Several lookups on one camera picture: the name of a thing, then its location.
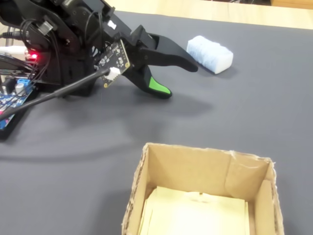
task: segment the yellow paper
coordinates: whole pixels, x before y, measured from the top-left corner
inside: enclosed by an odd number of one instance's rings
[[[244,200],[157,187],[145,202],[140,235],[249,235]]]

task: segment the wire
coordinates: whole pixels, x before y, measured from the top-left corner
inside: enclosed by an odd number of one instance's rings
[[[60,50],[59,50],[59,45],[58,45],[58,41],[57,38],[55,36],[55,33],[52,31],[50,33],[51,36],[51,41],[55,50],[55,55],[57,57],[57,63],[58,63],[58,73],[59,73],[59,78],[60,78],[60,82],[61,82],[61,86],[64,86],[64,78],[62,76],[62,64],[61,64],[61,60],[60,60]]]
[[[105,47],[105,40],[103,38],[103,22],[102,22],[102,11],[100,10],[98,12],[98,18],[99,18],[99,30],[100,30],[100,39],[101,39],[101,52],[104,51],[104,47]]]
[[[46,50],[43,50],[43,49],[40,49],[40,48],[35,48],[33,47],[28,41],[27,41],[27,31],[28,29],[30,28],[34,33],[36,33],[37,35],[39,35],[40,37],[44,38],[46,41],[48,41],[49,44],[51,44],[51,41],[45,37],[44,35],[42,35],[32,24],[33,23],[39,23],[38,20],[35,20],[35,19],[28,19],[28,20],[24,20],[22,23],[21,23],[21,31],[22,31],[22,41],[24,42],[25,46],[27,47],[28,50],[32,50],[32,51],[40,51],[40,52],[43,52],[43,51],[46,51]]]
[[[85,25],[85,34],[84,34],[84,42],[85,42],[85,45],[87,45],[87,29],[88,29],[88,25],[89,25],[89,22],[90,22],[90,19],[92,18],[92,16],[96,13],[96,11],[93,11],[89,16],[88,16],[88,19],[87,19],[87,22],[86,22],[86,25]]]
[[[40,78],[42,77],[42,75],[45,73],[45,71],[47,70],[48,68],[48,65],[50,63],[50,59],[51,59],[51,54],[49,54],[49,58],[48,58],[48,62],[46,63],[46,65],[43,67],[43,69],[31,80],[32,83],[30,83],[26,88],[25,90],[27,91],[29,88],[33,87],[39,80]],[[14,103],[16,103],[19,99],[22,98],[22,96],[19,96],[23,91],[17,93],[14,97],[12,97],[9,101],[7,101],[5,104],[3,104],[1,108],[3,108],[4,106],[7,106],[7,104],[9,104],[7,107],[5,107],[4,111],[6,111],[9,107],[11,107]]]
[[[74,82],[68,86],[65,86],[63,88],[60,88],[58,90],[56,90],[55,92],[51,93],[51,94],[47,94],[43,97],[37,98],[33,101],[27,102],[19,107],[16,108],[12,108],[11,110],[8,110],[6,112],[4,112],[2,115],[0,115],[0,120],[4,120],[6,118],[9,118],[10,116],[12,116],[13,114],[16,114],[17,112],[20,112],[22,110],[28,109],[32,106],[35,106],[37,104],[43,103],[45,101],[54,99],[54,98],[58,98],[58,97],[63,97],[65,95],[67,95],[68,93],[80,88],[81,86],[97,79],[98,77],[101,77],[103,75],[107,75],[110,73],[110,69],[100,69],[97,72],[77,81]]]

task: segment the circuit board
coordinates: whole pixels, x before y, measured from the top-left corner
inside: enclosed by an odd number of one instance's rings
[[[123,74],[129,67],[130,62],[122,40],[114,42],[112,45],[106,48],[106,52],[101,56],[99,67],[105,66],[106,68],[115,67]],[[106,79],[102,77],[104,82],[104,88],[109,87],[114,80]]]
[[[8,109],[16,108],[22,104],[24,104],[28,98],[31,96],[33,92],[33,88],[29,85],[30,80],[28,79],[18,79],[18,83],[24,83],[26,89],[26,93],[24,95],[18,96],[15,92],[11,94],[1,94],[0,93],[0,115]],[[7,128],[10,125],[11,120],[14,115],[9,117],[8,119],[0,121],[0,131]]]

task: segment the black circuit board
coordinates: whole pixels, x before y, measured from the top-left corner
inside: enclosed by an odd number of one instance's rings
[[[106,47],[106,52],[101,56],[99,67],[111,68],[115,67],[123,74],[129,67],[130,62],[122,40],[114,42],[112,45]],[[107,88],[114,80],[108,80],[102,77],[104,87]]]

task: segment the white connector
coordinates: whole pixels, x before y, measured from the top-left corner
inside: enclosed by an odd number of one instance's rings
[[[111,67],[109,75],[104,75],[104,77],[107,80],[114,81],[119,75],[121,75],[121,71],[116,67]]]

